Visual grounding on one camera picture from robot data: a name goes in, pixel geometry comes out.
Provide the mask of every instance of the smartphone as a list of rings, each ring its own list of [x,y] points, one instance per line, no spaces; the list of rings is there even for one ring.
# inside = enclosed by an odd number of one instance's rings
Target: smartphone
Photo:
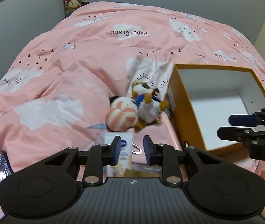
[[[7,153],[4,150],[0,151],[0,183],[7,176],[13,174],[12,168],[9,164]]]

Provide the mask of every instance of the pink and white striped ball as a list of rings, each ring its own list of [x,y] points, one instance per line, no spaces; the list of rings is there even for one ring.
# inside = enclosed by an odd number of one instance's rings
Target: pink and white striped ball
[[[115,99],[106,116],[106,126],[112,131],[123,132],[134,127],[138,120],[135,101],[128,97]]]

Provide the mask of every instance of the bed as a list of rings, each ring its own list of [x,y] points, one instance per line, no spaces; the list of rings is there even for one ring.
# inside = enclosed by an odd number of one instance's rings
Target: bed
[[[0,80],[0,149],[16,172],[68,146],[99,144],[102,131],[89,127],[105,123],[109,97],[129,95],[139,77],[164,97],[174,63],[252,68],[265,88],[264,60],[228,25],[158,7],[91,3],[34,38]],[[134,133],[134,143],[142,147],[144,135],[181,150],[166,114]],[[265,179],[265,162],[246,151],[225,158]]]

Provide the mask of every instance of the plush doll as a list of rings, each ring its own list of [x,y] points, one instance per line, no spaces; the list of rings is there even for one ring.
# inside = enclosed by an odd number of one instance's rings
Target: plush doll
[[[69,10],[75,10],[78,6],[80,6],[81,4],[77,1],[77,0],[71,0],[69,3],[68,3],[68,6],[67,8]]]
[[[111,108],[106,116],[106,126],[117,132],[123,132],[135,126],[138,121],[136,102],[128,97],[110,98]]]
[[[136,80],[132,84],[132,99],[138,106],[138,121],[135,128],[143,129],[160,117],[161,112],[169,106],[165,100],[160,100],[159,89],[153,84]]]

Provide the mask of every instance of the open cardboard box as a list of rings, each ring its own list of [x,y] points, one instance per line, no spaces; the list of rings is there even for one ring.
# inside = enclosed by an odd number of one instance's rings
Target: open cardboard box
[[[243,147],[217,136],[221,126],[231,126],[229,116],[265,108],[265,90],[253,70],[233,66],[176,64],[168,97],[180,142],[217,156]]]

